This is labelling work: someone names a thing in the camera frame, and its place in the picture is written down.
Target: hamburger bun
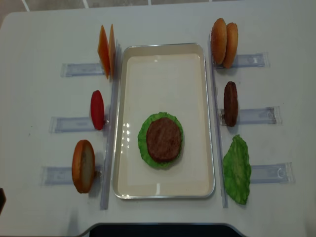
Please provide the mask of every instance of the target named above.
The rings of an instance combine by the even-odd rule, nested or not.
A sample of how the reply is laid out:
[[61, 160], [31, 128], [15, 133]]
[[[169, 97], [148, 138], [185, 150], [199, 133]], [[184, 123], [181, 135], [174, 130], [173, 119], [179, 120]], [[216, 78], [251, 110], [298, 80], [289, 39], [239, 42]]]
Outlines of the hamburger bun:
[[227, 29], [223, 18], [215, 21], [211, 33], [212, 54], [217, 64], [222, 64], [225, 58]]
[[74, 151], [72, 175], [79, 193], [88, 193], [94, 178], [95, 157], [92, 145], [87, 140], [77, 143]]
[[230, 68], [234, 62], [238, 45], [238, 28], [235, 23], [229, 23], [227, 25], [227, 44], [226, 55], [223, 61], [225, 68]]

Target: baking tray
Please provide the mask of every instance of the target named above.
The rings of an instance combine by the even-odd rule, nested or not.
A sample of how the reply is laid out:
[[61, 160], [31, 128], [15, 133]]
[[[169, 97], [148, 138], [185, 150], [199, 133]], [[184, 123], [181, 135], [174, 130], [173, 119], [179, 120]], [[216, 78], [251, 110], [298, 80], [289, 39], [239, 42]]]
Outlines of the baking tray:
[[[180, 157], [167, 169], [141, 158], [138, 133], [158, 112], [184, 131]], [[205, 55], [196, 43], [133, 46], [122, 59], [113, 189], [121, 199], [202, 198], [215, 187]]]

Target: table surface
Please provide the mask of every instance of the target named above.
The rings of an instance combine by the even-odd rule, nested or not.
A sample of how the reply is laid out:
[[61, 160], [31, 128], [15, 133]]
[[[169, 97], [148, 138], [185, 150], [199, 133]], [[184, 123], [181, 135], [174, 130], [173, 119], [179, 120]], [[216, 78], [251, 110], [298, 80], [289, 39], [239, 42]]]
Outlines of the table surface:
[[[77, 236], [101, 223], [148, 222], [226, 223], [252, 237], [315, 236], [315, 9], [312, 0], [244, 0], [7, 16], [0, 31], [0, 187], [7, 197], [0, 236]], [[223, 209], [214, 149], [216, 188], [207, 199], [122, 201], [111, 189], [109, 209], [100, 210], [98, 189], [94, 195], [80, 195], [72, 185], [40, 185], [42, 166], [70, 166], [80, 139], [91, 141], [102, 162], [102, 133], [48, 133], [52, 116], [87, 116], [94, 90], [100, 89], [105, 105], [110, 104], [111, 87], [104, 77], [60, 77], [62, 63], [99, 60], [101, 24], [109, 33], [113, 23], [123, 50], [132, 45], [199, 43], [210, 81], [207, 41], [219, 17], [238, 24], [239, 54], [269, 53], [267, 78], [245, 85], [254, 98], [244, 107], [280, 105], [283, 118], [283, 124], [273, 128], [274, 137], [259, 139], [261, 149], [250, 150], [260, 138], [253, 134], [250, 162], [291, 161], [295, 184], [251, 185], [246, 206], [229, 198], [229, 207]], [[240, 75], [262, 77], [259, 70]]]

